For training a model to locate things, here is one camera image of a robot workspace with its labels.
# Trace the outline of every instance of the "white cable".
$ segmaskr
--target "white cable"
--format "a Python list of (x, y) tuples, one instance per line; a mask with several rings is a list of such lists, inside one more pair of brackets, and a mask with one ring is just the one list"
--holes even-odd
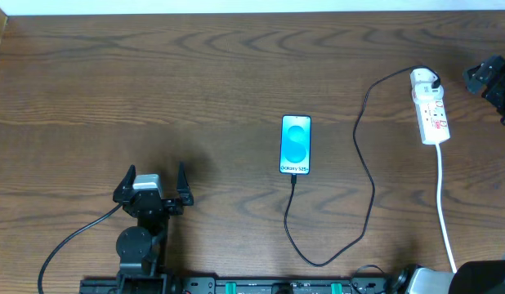
[(443, 217), (443, 210), (441, 208), (441, 182), (443, 180), (443, 167), (441, 165), (441, 148), (440, 144), (436, 144), (436, 153), (438, 156), (438, 188), (436, 190), (436, 206), (438, 208), (438, 216), (440, 217), (441, 233), (443, 234), (443, 241), (445, 241), (445, 248), (447, 249), (447, 256), (449, 257), (450, 268), (453, 273), (458, 270), (456, 268), (456, 263), (454, 263), (454, 257), (452, 256), (452, 250), (450, 249), (449, 236), (447, 235), (447, 228), (445, 228), (445, 218)]

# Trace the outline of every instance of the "wooden table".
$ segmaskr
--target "wooden table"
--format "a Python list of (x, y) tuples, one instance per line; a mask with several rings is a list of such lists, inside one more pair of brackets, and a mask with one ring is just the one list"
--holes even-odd
[[(338, 276), (365, 264), (449, 270), (436, 214), (436, 152), (422, 145), (401, 74), (375, 88), (358, 141), (377, 185), (365, 238), (315, 269), (283, 228), (283, 114), (313, 118), (312, 172), (289, 227), (313, 261), (357, 237), (371, 187), (352, 128), (377, 79), (437, 70), (452, 138), (444, 205), (458, 265), (505, 252), (505, 127), (462, 71), (505, 57), (505, 12), (13, 17), (0, 51), (0, 292), (33, 293), (66, 236), (114, 206), (130, 164), (174, 193), (184, 161), (194, 207), (174, 217), (168, 265), (220, 276)], [(48, 293), (115, 276), (124, 212), (49, 265)]]

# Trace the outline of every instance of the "green connector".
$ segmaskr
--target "green connector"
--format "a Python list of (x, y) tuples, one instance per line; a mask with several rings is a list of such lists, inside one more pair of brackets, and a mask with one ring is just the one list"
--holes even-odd
[(226, 283), (226, 294), (236, 294), (236, 283)]
[(332, 283), (331, 290), (332, 290), (333, 294), (342, 294), (343, 293), (342, 285), (340, 283)]

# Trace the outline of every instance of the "black cable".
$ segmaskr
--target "black cable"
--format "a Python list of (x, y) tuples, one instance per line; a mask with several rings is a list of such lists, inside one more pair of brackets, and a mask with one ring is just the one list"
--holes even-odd
[(358, 153), (358, 156), (360, 157), (360, 161), (361, 161), (361, 165), (364, 167), (365, 169), (365, 172), (367, 173), (367, 177), (369, 178), (370, 180), (370, 184), (372, 185), (373, 187), (373, 193), (370, 197), (370, 202), (369, 202), (369, 209), (367, 210), (367, 216), (365, 217), (365, 223), (364, 223), (364, 228), (360, 234), (360, 236), (358, 238), (356, 238), (354, 241), (350, 242), (349, 244), (347, 244), (344, 248), (342, 248), (339, 252), (337, 252), (336, 254), (333, 255), (333, 257), (331, 257), (329, 260), (325, 261), (324, 263), (315, 263), (315, 262), (312, 262), (312, 261), (309, 261), (303, 254), (302, 252), (300, 252), (300, 249), (298, 249), (298, 247), (296, 246), (296, 243), (293, 241), (293, 238), (291, 238), (291, 234), (288, 232), (288, 227), (287, 227), (287, 215), (288, 215), (288, 210), (289, 208), (291, 207), (291, 202), (293, 201), (293, 195), (294, 195), (294, 187), (296, 186), (296, 175), (292, 175), (291, 176), (291, 185), (292, 185), (292, 188), (291, 188), (291, 196), (289, 196), (288, 198), (288, 204), (287, 204), (287, 209), (285, 210), (285, 217), (284, 217), (284, 228), (285, 228), (285, 233), (287, 234), (287, 237), (288, 237), (288, 240), (291, 242), (291, 244), (293, 245), (294, 247), (294, 250), (296, 250), (296, 253), (309, 265), (312, 265), (312, 266), (315, 266), (315, 267), (323, 267), (323, 266), (326, 266), (328, 265), (329, 263), (333, 262), (338, 256), (340, 256), (343, 252), (345, 252), (347, 249), (349, 249), (350, 247), (352, 247), (354, 244), (358, 243), (364, 236), (365, 236), (365, 231), (367, 231), (367, 225), (369, 224), (369, 218), (370, 218), (370, 212), (372, 211), (373, 209), (373, 203), (374, 203), (374, 195), (376, 194), (376, 185), (374, 184), (374, 180), (373, 178), (371, 177), (370, 175), (370, 172), (369, 172), (369, 169), (367, 168), (367, 165), (365, 164), (365, 161), (364, 161), (364, 158), (363, 156), (361, 155), (361, 152), (360, 152), (360, 147), (358, 147), (358, 143), (356, 142), (356, 130), (358, 129), (358, 124), (360, 123), (360, 120), (361, 120), (361, 117), (364, 115), (364, 111), (365, 111), (365, 107), (367, 107), (367, 100), (369, 99), (369, 94), (370, 94), (370, 91), (376, 86), (378, 85), (380, 82), (384, 82), (386, 81), (388, 78), (392, 78), (394, 76), (396, 76), (397, 74), (401, 74), (403, 72), (406, 72), (408, 70), (414, 70), (414, 69), (428, 69), (430, 71), (432, 71), (434, 73), (434, 75), (437, 77), (437, 79), (432, 83), (432, 87), (433, 88), (437, 88), (440, 86), (440, 83), (441, 83), (441, 78), (440, 76), (432, 69), (429, 69), (428, 67), (426, 67), (425, 65), (415, 65), (415, 66), (411, 66), (411, 67), (408, 67), (406, 69), (401, 69), (401, 70), (398, 70), (397, 72), (395, 73), (391, 73), (389, 74), (388, 76), (386, 76), (385, 78), (382, 78), (378, 81), (376, 81), (374, 84), (372, 84), (369, 89), (367, 90), (367, 93), (365, 94), (365, 99), (364, 99), (364, 103), (362, 104), (361, 106), (361, 111), (360, 111), (360, 114), (358, 114), (358, 118), (356, 119), (356, 122), (354, 124), (354, 128), (352, 130), (352, 140), (354, 141), (354, 146), (356, 147), (356, 152)]
[(361, 272), (361, 271), (364, 271), (366, 269), (377, 269), (379, 270), (380, 272), (382, 272), (383, 276), (385, 276), (385, 278), (387, 279), (387, 274), (385, 274), (385, 272), (383, 271), (383, 269), (380, 269), (379, 266), (377, 265), (363, 265), (361, 266), (359, 269), (356, 270), (356, 272), (353, 273), (352, 275), (352, 278), (351, 278), (351, 286), (352, 288), (358, 293), (358, 294), (361, 294), (360, 290), (358, 290), (358, 284), (357, 283), (353, 283), (353, 280), (355, 278), (355, 276)]
[(69, 242), (72, 238), (76, 237), (76, 235), (82, 233), (84, 230), (91, 228), (93, 225), (96, 225), (106, 218), (110, 217), (113, 213), (115, 213), (122, 204), (117, 205), (115, 208), (111, 209), (110, 212), (107, 212), (104, 214), (101, 218), (98, 220), (93, 221), (89, 225), (83, 226), (81, 229), (77, 230), (76, 232), (72, 233), (69, 237), (65, 238), (64, 241), (62, 241), (56, 248), (51, 252), (51, 254), (47, 257), (46, 262), (43, 263), (42, 268), (40, 269), (40, 274), (38, 274), (38, 294), (43, 294), (43, 289), (42, 289), (42, 279), (43, 279), (43, 274), (46, 271), (47, 266), (49, 265), (49, 262), (51, 259), (55, 256), (55, 254), (67, 243)]

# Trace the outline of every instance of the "white wall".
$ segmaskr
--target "white wall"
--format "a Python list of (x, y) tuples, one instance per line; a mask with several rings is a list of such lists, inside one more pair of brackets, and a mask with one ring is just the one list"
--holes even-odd
[(0, 0), (9, 16), (505, 10), (505, 0)]

